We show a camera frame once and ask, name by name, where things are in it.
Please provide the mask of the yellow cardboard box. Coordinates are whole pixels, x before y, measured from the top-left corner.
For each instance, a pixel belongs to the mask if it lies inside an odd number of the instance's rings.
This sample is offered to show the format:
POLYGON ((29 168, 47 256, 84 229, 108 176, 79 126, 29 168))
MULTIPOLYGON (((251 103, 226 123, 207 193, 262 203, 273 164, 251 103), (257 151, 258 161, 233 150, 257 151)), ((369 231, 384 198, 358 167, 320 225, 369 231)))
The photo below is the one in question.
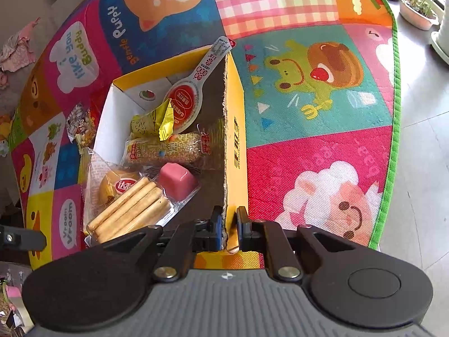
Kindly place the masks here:
POLYGON ((231 48, 220 37, 112 82, 83 153, 89 246, 217 211, 214 244, 226 249, 234 210, 247 202, 244 94, 231 48))

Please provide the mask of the biscuit sticks with pink dip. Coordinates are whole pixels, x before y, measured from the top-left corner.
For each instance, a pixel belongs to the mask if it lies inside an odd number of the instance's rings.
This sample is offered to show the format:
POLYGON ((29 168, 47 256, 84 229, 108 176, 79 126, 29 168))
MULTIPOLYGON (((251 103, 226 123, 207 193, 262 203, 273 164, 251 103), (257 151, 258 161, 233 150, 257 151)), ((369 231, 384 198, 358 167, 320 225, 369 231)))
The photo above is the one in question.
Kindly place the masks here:
POLYGON ((178 163, 138 172, 141 178, 134 185, 94 219, 84 220, 89 247, 142 227, 165 226, 200 190, 196 177, 178 163))

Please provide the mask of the yellow snack bar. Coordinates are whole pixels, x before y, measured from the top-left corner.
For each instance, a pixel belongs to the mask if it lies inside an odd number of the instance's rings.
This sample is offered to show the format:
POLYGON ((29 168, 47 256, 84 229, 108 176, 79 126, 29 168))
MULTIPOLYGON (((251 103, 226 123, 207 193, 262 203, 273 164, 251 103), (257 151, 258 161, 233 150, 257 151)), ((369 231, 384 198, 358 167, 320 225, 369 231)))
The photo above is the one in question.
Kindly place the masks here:
POLYGON ((130 122, 131 135, 134 138, 157 136, 160 141, 173 135, 174 110, 171 99, 165 100, 151 112, 135 115, 130 122))

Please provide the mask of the pink cloth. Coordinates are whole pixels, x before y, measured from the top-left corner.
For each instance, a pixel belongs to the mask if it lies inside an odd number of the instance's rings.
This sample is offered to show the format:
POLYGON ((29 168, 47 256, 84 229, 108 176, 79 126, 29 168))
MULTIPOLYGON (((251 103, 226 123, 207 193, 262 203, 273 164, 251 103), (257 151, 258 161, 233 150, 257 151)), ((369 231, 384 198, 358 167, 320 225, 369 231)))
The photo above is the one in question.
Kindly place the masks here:
POLYGON ((36 55, 30 48, 30 36, 40 18, 28 23, 16 34, 9 37, 1 48, 1 90, 9 86, 8 73, 17 72, 36 62, 36 55))

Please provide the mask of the puffed rice bar packet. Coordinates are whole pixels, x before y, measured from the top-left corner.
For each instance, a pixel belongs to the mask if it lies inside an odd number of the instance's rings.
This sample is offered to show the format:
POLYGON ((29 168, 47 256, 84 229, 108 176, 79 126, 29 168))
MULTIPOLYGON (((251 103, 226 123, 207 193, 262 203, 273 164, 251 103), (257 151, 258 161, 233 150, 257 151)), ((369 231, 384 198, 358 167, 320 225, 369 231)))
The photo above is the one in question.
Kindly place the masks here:
POLYGON ((190 164, 211 153, 211 139, 206 132, 187 132, 171 135, 167 140, 158 137, 135 138, 125 143, 123 165, 150 166, 165 163, 190 164))

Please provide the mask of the green peanut packet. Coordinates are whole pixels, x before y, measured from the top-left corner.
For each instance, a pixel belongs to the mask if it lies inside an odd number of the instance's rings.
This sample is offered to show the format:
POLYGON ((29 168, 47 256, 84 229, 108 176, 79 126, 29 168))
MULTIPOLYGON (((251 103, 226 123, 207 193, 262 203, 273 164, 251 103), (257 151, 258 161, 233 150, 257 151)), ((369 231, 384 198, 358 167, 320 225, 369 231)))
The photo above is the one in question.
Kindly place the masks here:
POLYGON ((87 109, 82 103, 76 104, 72 111, 68 114, 65 122, 68 137, 71 141, 74 140, 75 135, 80 135, 86 131, 89 120, 89 109, 87 109))

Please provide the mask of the white flower pot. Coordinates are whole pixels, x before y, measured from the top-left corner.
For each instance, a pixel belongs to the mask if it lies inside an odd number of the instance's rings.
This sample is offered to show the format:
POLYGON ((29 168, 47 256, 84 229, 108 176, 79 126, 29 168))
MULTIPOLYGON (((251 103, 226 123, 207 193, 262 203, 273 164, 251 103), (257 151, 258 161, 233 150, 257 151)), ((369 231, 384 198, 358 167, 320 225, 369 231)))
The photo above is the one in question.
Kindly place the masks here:
POLYGON ((431 46, 447 65, 449 64, 448 33, 448 7, 446 7, 439 30, 431 33, 431 46))

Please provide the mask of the packaged small bread bun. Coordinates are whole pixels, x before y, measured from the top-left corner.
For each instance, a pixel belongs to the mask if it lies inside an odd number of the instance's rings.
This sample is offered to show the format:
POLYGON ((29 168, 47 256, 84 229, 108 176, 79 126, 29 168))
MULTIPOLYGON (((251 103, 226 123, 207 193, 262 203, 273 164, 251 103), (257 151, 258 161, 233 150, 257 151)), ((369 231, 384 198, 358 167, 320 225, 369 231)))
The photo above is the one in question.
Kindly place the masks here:
POLYGON ((88 223, 134 185, 141 174, 137 170, 108 163, 90 148, 83 150, 81 159, 85 166, 84 220, 88 223))

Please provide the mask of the colourful cartoon play mat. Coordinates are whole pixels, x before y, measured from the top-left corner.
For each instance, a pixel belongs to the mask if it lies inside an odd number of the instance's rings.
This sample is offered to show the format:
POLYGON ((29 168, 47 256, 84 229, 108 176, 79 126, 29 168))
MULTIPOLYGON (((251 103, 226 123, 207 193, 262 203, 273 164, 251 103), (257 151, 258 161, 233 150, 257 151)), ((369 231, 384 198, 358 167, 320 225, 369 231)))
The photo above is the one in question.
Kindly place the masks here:
MULTIPOLYGON (((377 248, 400 124, 397 24, 386 0, 68 0, 36 55, 8 143, 24 224, 46 237, 32 268, 87 247, 85 166, 65 122, 82 103, 96 127, 112 82, 235 42, 243 89, 238 158, 252 219, 313 224, 377 248)), ((199 268, 260 268, 230 239, 199 268)))

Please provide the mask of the red white spoon-shaped snack pack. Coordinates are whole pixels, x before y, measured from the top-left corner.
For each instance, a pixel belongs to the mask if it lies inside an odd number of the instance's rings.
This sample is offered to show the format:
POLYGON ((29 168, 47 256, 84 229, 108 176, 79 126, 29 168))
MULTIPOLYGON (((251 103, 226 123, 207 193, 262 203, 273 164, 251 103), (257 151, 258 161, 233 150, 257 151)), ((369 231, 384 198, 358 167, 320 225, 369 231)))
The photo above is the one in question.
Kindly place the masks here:
POLYGON ((191 74, 176 82, 168 90, 164 98, 170 100, 173 108, 174 134, 185 131, 196 120, 202 107, 203 85, 234 46, 235 42, 232 39, 226 36, 219 37, 191 74))

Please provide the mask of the white oval planter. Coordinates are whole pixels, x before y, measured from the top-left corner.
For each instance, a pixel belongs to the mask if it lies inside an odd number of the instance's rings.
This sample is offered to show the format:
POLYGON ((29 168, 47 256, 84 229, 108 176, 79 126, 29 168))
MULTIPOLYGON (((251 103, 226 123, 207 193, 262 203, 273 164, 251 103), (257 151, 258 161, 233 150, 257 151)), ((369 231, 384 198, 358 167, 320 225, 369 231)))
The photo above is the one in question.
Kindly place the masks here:
POLYGON ((399 0, 400 15, 415 28, 429 31, 439 25, 438 16, 434 13, 427 0, 399 0))

